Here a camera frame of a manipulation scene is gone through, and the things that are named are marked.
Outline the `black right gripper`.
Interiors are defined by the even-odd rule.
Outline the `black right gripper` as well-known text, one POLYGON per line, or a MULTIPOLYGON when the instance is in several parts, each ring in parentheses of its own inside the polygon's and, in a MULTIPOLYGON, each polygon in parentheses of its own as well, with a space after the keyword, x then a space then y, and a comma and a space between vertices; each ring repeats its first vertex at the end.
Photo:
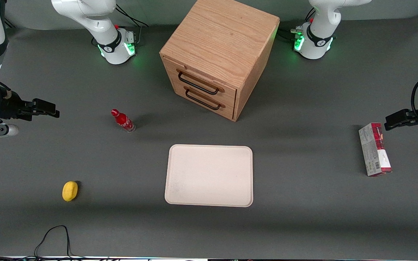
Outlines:
POLYGON ((10 97, 7 98, 8 93, 7 90, 0 89, 0 119, 32 121, 33 117, 40 115, 60 117, 60 111, 56 110, 56 105, 51 102, 33 99, 31 108, 28 105, 30 102, 21 99, 16 92, 12 91, 10 97))

